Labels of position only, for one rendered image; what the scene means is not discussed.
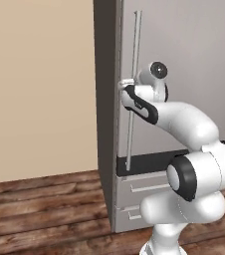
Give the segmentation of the grey fridge door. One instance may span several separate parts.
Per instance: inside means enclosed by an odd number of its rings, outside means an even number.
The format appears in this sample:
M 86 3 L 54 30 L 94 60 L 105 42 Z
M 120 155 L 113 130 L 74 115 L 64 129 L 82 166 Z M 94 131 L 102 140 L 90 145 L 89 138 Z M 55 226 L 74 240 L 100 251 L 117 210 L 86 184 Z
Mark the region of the grey fridge door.
M 225 0 L 122 0 L 120 76 L 131 76 L 134 13 L 140 10 L 138 66 L 159 61 L 171 102 L 195 106 L 225 139 Z

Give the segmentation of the small grey freezer drawer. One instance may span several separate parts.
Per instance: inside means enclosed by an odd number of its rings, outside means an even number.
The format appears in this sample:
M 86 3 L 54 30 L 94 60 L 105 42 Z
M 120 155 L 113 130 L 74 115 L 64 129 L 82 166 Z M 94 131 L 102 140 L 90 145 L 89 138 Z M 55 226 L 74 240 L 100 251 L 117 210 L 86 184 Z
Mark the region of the small grey freezer drawer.
M 128 212 L 131 211 L 132 215 L 140 214 L 139 206 L 122 207 L 115 209 L 115 219 L 114 219 L 114 231 L 116 233 L 136 230 L 141 228 L 150 227 L 141 217 L 137 220 L 129 220 Z

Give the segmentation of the grey fridge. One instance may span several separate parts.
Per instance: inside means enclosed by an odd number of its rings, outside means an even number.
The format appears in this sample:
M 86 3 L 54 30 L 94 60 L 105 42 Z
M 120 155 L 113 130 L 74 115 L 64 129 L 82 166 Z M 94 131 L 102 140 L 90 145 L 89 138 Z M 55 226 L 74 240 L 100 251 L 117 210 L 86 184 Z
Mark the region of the grey fridge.
M 134 114 L 130 171 L 125 168 L 129 111 L 117 83 L 121 64 L 122 0 L 94 0 L 99 171 L 114 231 L 116 179 L 165 171 L 188 149 L 171 134 Z

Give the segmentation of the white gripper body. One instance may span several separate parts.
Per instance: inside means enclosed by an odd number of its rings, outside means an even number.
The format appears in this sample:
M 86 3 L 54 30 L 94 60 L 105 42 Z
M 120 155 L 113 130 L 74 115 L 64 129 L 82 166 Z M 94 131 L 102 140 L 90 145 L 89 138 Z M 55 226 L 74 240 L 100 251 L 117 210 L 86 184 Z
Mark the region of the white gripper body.
M 117 83 L 117 87 L 120 91 L 122 91 L 127 86 L 133 86 L 134 84 L 134 79 L 122 79 Z

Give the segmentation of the large grey freezer drawer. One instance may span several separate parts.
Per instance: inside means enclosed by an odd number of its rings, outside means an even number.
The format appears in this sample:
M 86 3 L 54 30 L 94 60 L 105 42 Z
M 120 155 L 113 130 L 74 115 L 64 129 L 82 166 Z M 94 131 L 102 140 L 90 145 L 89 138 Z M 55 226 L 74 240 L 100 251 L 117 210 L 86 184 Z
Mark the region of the large grey freezer drawer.
M 156 190 L 132 193 L 130 192 L 130 185 L 132 185 L 134 188 L 138 188 L 167 183 L 168 181 L 165 171 L 118 177 L 116 179 L 115 206 L 117 208 L 122 208 L 139 205 L 146 196 L 157 192 L 167 191 L 170 189 L 170 187 L 167 187 Z

